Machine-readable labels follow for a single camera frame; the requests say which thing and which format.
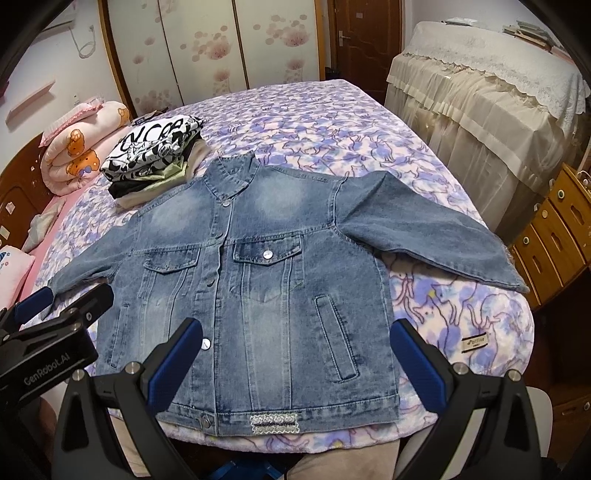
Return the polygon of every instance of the side pocket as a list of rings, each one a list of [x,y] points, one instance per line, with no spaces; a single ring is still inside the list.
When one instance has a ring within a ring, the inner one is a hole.
[[[112,368],[120,368],[119,361],[121,360],[121,353],[124,348],[125,341],[125,329],[127,327],[127,314],[129,304],[124,303],[119,310],[119,316],[117,317],[117,323],[115,324],[115,340],[113,341],[113,348],[111,349],[111,355],[109,356],[109,365]]]
[[[343,322],[336,311],[335,304],[328,295],[322,295],[314,299],[316,313],[327,343],[327,348],[332,357],[340,381],[357,377],[359,371],[353,360],[349,339],[343,328]]]

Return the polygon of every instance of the pocket flap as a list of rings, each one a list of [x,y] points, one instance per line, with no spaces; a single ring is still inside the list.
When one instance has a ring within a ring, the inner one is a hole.
[[[261,240],[234,247],[234,261],[256,265],[273,265],[301,252],[301,235],[278,240]]]
[[[158,273],[172,273],[185,268],[194,267],[199,259],[198,248],[186,248],[169,252],[152,252],[148,254],[144,267]]]

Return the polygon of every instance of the jacket sleeve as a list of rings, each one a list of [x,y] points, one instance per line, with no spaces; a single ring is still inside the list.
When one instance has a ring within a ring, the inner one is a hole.
[[[58,271],[48,283],[54,296],[97,278],[111,282],[134,246],[137,224],[138,216],[133,215],[125,225],[114,226]]]
[[[420,196],[388,172],[343,181],[334,214],[340,233],[357,243],[402,252],[471,280],[528,291],[494,233]]]

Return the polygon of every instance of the blue gripper pad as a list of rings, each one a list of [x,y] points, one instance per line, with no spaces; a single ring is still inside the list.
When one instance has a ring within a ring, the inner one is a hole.
[[[203,328],[196,319],[187,318],[166,343],[158,345],[144,362],[147,376],[142,391],[152,415],[166,410],[172,402],[191,364],[201,350]]]
[[[425,408],[437,414],[444,412],[446,383],[421,348],[427,344],[407,320],[398,320],[390,327],[390,347]]]
[[[43,287],[17,304],[14,309],[14,321],[17,325],[24,325],[35,315],[41,313],[53,303],[53,292],[49,287]]]

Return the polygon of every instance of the metal screw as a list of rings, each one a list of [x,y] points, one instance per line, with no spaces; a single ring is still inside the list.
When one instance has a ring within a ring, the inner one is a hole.
[[[462,362],[456,362],[453,364],[453,371],[458,375],[466,375],[470,369],[466,364],[463,364]]]
[[[513,380],[513,382],[518,382],[519,380],[521,380],[521,374],[517,370],[509,370],[507,372],[507,377]]]
[[[79,382],[84,378],[85,375],[86,372],[79,368],[78,370],[74,370],[74,373],[72,373],[72,380]]]
[[[133,375],[139,372],[141,367],[141,364],[138,362],[129,362],[127,365],[125,365],[125,372],[129,375]]]

